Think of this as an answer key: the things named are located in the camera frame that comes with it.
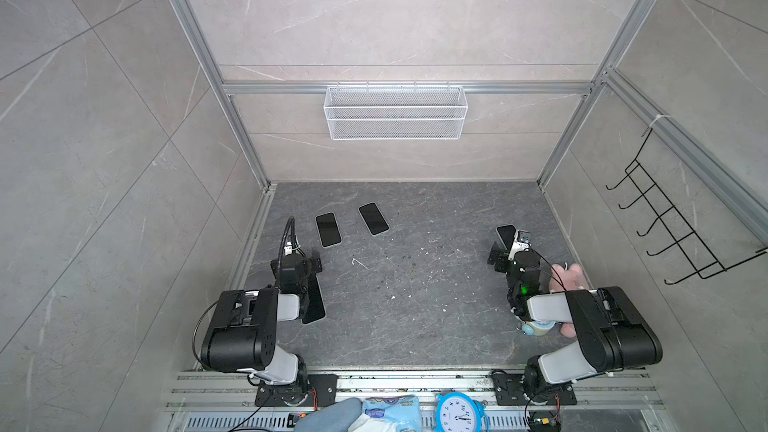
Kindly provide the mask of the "blue alarm clock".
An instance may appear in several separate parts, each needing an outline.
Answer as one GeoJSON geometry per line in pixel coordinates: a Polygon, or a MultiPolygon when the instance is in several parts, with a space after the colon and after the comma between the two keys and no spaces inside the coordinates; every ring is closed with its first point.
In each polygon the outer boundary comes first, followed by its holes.
{"type": "Polygon", "coordinates": [[[437,396],[435,430],[438,432],[481,432],[486,429],[484,405],[460,392],[437,396]]]}

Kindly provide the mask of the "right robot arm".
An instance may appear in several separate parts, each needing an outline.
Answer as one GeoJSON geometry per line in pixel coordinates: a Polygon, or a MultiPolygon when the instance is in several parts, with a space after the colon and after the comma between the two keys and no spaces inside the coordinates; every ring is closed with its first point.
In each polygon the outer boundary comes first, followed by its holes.
{"type": "Polygon", "coordinates": [[[571,324],[575,341],[530,358],[521,386],[525,397],[545,403],[574,381],[659,363],[662,344],[623,289],[605,287],[545,293],[542,257],[529,246],[495,243],[488,264],[505,275],[512,313],[532,332],[571,324]]]}

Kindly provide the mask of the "pink pig plush toy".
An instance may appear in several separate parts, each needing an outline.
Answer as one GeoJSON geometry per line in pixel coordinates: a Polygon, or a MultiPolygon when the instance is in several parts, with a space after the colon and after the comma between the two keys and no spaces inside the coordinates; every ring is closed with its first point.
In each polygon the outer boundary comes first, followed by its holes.
{"type": "Polygon", "coordinates": [[[572,263],[563,267],[560,264],[551,266],[553,278],[549,283],[551,293],[571,290],[586,290],[589,284],[580,264],[572,263]]]}

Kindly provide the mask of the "black phone right side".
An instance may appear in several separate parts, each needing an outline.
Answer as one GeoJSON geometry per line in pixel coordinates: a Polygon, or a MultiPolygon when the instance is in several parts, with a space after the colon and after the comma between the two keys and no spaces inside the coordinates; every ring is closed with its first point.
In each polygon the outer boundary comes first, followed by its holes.
{"type": "Polygon", "coordinates": [[[503,248],[509,252],[515,243],[517,229],[514,225],[503,225],[496,228],[498,238],[503,248]]]}

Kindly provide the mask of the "grey-blue cloth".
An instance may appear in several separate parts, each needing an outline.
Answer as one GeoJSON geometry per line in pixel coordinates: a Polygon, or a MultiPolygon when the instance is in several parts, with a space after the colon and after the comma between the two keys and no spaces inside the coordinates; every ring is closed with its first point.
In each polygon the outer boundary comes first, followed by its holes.
{"type": "Polygon", "coordinates": [[[347,432],[361,416],[363,404],[360,399],[349,398],[342,402],[312,412],[300,418],[295,432],[347,432]]]}

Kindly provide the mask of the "black phone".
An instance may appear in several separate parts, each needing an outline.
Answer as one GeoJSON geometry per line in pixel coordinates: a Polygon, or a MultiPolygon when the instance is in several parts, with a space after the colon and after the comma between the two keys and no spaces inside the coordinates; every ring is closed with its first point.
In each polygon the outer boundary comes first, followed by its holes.
{"type": "Polygon", "coordinates": [[[380,235],[389,230],[386,219],[375,203],[362,205],[358,211],[372,236],[380,235]]]}
{"type": "Polygon", "coordinates": [[[338,245],[342,242],[342,236],[334,213],[325,213],[315,219],[321,245],[324,248],[338,245]]]}
{"type": "Polygon", "coordinates": [[[517,229],[514,225],[503,225],[496,228],[498,238],[503,248],[509,252],[515,243],[517,229]]]}

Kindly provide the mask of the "black phone centre left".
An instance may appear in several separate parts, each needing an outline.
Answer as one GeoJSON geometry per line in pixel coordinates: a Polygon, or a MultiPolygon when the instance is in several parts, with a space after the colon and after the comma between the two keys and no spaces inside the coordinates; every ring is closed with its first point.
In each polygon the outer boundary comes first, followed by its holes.
{"type": "Polygon", "coordinates": [[[386,219],[375,203],[362,205],[358,211],[372,236],[380,235],[389,230],[386,219]]]}

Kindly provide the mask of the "black phone far left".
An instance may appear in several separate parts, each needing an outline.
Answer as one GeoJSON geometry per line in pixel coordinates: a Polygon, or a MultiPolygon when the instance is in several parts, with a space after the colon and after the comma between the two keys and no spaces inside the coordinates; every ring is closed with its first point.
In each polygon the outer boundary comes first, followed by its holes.
{"type": "Polygon", "coordinates": [[[342,242],[342,236],[334,213],[325,213],[315,219],[321,245],[324,248],[338,245],[342,242]]]}

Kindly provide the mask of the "small blue white cup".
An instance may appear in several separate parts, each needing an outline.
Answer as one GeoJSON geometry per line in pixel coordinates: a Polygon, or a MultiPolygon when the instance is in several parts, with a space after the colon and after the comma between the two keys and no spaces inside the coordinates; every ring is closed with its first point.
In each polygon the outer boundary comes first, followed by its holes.
{"type": "Polygon", "coordinates": [[[528,336],[547,335],[556,325],[554,321],[525,321],[522,323],[521,331],[528,336]]]}

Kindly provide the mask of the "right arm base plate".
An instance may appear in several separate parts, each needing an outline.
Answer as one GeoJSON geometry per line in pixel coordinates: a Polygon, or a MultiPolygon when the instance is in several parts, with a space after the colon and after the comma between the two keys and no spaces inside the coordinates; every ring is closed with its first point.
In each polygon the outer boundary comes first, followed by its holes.
{"type": "Polygon", "coordinates": [[[549,384],[535,374],[492,370],[489,374],[496,402],[500,406],[577,404],[570,383],[549,384]]]}

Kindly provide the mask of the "aluminium rail front frame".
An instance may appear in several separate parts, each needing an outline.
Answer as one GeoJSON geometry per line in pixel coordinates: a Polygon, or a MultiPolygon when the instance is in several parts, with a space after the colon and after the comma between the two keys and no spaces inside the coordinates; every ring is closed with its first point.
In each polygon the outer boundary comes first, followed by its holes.
{"type": "Polygon", "coordinates": [[[440,397],[451,392],[476,401],[484,431],[524,431],[529,420],[546,420],[562,431],[673,431],[675,425],[643,369],[585,379],[544,405],[526,399],[512,366],[439,370],[316,368],[312,393],[290,406],[242,376],[213,372],[174,375],[161,399],[154,431],[292,431],[299,420],[332,402],[412,396],[421,408],[421,428],[437,427],[440,397]]]}

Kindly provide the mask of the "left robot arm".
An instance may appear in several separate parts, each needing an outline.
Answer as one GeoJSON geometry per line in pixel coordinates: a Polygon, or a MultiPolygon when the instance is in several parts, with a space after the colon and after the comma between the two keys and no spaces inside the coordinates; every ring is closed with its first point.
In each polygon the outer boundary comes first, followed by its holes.
{"type": "Polygon", "coordinates": [[[196,359],[207,370],[240,373],[269,386],[308,388],[305,361],[277,344],[277,325],[323,319],[326,310],[317,274],[319,253],[297,250],[270,262],[276,284],[259,290],[227,290],[213,315],[196,359]]]}

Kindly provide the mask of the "blue wet wipes pack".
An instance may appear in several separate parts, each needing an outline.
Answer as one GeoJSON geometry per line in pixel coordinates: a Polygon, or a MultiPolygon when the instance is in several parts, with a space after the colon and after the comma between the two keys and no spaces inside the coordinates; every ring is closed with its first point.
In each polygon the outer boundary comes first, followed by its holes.
{"type": "Polygon", "coordinates": [[[421,432],[422,415],[416,396],[371,397],[349,432],[421,432]]]}

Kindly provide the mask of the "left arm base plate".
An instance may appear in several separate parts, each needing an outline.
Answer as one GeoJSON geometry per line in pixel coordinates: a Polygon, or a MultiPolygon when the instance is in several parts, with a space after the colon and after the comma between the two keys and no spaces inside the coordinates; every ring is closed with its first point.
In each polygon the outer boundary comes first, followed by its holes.
{"type": "Polygon", "coordinates": [[[309,374],[290,385],[272,386],[263,381],[257,387],[255,406],[326,407],[336,402],[339,376],[309,374]]]}

